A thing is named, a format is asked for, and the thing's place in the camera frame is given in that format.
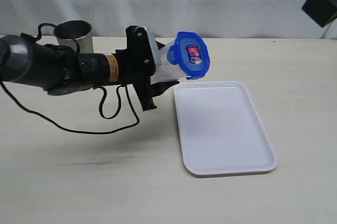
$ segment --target metal cup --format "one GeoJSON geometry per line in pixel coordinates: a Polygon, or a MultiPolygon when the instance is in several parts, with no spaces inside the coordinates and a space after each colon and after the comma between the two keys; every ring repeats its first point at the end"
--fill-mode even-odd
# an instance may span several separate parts
{"type": "Polygon", "coordinates": [[[80,46],[81,53],[94,53],[91,25],[82,20],[70,20],[58,24],[54,28],[54,36],[58,44],[71,47],[76,51],[76,43],[80,46]]]}

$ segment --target white table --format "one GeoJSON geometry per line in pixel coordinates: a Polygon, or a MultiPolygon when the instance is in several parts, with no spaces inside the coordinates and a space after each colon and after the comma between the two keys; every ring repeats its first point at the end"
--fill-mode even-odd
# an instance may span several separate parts
{"type": "MultiPolygon", "coordinates": [[[[1,91],[0,223],[337,223],[337,42],[205,41],[211,69],[203,80],[247,85],[279,159],[274,172],[192,177],[182,163],[172,89],[149,112],[132,91],[140,125],[107,136],[60,131],[1,91]]],[[[108,53],[125,48],[126,39],[94,44],[108,53]]],[[[50,97],[7,86],[28,108],[67,127],[134,122],[125,97],[118,119],[106,121],[97,112],[100,90],[50,97]]],[[[107,113],[117,105],[114,88],[107,113]]]]}

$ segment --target orange label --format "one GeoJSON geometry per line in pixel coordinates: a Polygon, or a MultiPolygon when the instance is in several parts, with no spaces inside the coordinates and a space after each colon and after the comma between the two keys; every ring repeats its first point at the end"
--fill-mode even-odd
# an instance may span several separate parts
{"type": "Polygon", "coordinates": [[[118,80],[118,63],[113,54],[105,54],[110,67],[110,79],[109,82],[116,82],[118,80]]]}

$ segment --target metal screw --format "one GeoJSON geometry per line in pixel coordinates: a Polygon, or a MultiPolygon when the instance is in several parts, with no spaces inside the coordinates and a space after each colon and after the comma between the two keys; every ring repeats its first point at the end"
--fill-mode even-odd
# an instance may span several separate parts
{"type": "Polygon", "coordinates": [[[91,66],[90,63],[87,62],[87,61],[82,62],[81,65],[82,65],[84,68],[90,68],[90,66],[91,66]]]}

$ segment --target label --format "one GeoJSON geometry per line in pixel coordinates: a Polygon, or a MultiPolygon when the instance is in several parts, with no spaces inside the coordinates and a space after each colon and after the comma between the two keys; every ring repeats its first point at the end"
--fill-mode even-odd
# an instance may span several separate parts
{"type": "Polygon", "coordinates": [[[105,56],[110,67],[109,82],[116,82],[118,80],[118,73],[119,73],[117,59],[113,54],[105,54],[105,56]]]}
{"type": "Polygon", "coordinates": [[[186,50],[191,64],[200,64],[202,62],[198,46],[187,45],[186,50]]]}

